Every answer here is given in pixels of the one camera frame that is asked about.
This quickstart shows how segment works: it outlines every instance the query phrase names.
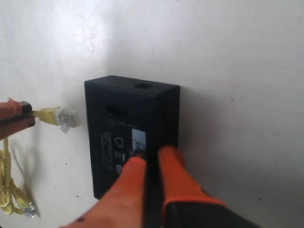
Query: circular hole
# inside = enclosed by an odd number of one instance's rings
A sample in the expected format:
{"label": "circular hole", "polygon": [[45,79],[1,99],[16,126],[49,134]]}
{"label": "circular hole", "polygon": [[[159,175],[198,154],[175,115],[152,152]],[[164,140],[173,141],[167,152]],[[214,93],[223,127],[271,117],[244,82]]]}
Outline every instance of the circular hole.
{"label": "circular hole", "polygon": [[137,84],[137,85],[135,85],[135,87],[138,89],[149,89],[149,88],[152,88],[153,86],[150,84]]}

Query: black box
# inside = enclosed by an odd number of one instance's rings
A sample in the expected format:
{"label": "black box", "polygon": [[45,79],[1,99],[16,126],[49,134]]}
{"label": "black box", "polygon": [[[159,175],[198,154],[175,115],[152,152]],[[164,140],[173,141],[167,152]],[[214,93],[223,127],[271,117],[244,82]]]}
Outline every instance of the black box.
{"label": "black box", "polygon": [[180,87],[119,76],[85,82],[94,196],[101,198],[134,149],[145,149],[149,202],[159,197],[157,151],[178,146]]}

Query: white wall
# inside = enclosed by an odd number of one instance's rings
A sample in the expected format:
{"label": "white wall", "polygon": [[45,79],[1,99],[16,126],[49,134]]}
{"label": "white wall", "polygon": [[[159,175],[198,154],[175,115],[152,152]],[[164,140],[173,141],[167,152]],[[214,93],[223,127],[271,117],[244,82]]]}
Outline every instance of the white wall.
{"label": "white wall", "polygon": [[302,0],[2,0],[0,100],[72,107],[83,125],[11,138],[40,217],[0,225],[56,228],[96,202],[83,81],[114,74],[181,85],[202,187],[263,227],[303,227],[303,72]]}

